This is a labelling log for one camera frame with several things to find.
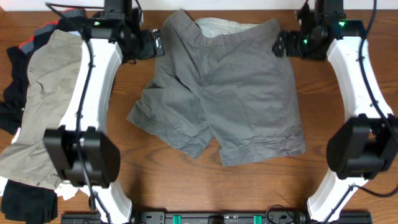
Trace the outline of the grey shorts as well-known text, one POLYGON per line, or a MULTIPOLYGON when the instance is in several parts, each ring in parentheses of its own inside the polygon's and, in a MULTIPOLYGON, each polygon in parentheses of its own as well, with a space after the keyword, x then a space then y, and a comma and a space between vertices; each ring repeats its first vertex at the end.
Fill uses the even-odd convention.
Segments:
POLYGON ((292 65, 272 52, 279 32, 276 19, 174 12, 161 28, 165 53, 128 121, 192 158, 215 139, 225 166, 304 153, 292 65))

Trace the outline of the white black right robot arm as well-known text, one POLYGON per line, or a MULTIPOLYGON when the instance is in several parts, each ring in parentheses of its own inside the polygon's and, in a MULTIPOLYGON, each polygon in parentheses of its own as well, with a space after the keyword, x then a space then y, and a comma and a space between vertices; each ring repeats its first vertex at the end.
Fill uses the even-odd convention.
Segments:
POLYGON ((326 147, 328 170, 305 210, 274 205, 269 223, 371 223, 368 212, 346 212, 358 190, 387 171, 397 155, 397 117, 386 103, 368 52, 370 25, 349 20, 342 1, 318 0, 295 13, 299 30, 283 30, 273 45, 277 57, 327 60, 338 80, 345 121, 326 147))

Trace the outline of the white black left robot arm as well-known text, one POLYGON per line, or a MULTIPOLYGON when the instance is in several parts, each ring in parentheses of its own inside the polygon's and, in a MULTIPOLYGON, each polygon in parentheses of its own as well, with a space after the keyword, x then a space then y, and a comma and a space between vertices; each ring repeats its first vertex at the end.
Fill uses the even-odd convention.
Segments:
POLYGON ((67 19, 82 41, 78 78, 66 113, 43 142, 58 176, 85 190, 96 215, 75 215, 72 223, 139 223, 118 175, 121 154, 107 137, 107 113, 114 79, 124 63, 160 57, 164 46, 157 29, 141 29, 138 1, 106 0, 92 18, 67 19))

